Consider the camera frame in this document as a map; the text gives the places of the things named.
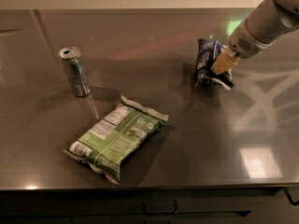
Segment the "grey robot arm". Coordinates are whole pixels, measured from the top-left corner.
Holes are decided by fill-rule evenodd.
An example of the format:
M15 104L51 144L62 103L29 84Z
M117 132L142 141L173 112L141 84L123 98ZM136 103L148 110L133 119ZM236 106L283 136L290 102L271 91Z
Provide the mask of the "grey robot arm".
M268 49L280 36L299 28L299 0L263 0L231 33L229 45L211 66L215 75L240 59Z

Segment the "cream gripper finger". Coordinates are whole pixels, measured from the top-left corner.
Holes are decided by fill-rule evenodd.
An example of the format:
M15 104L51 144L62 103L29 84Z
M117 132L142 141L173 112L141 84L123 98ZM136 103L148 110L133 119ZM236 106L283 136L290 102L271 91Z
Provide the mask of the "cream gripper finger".
M226 47L211 66L210 70L216 75L220 75L229 69L235 67L239 62L239 56L236 51Z

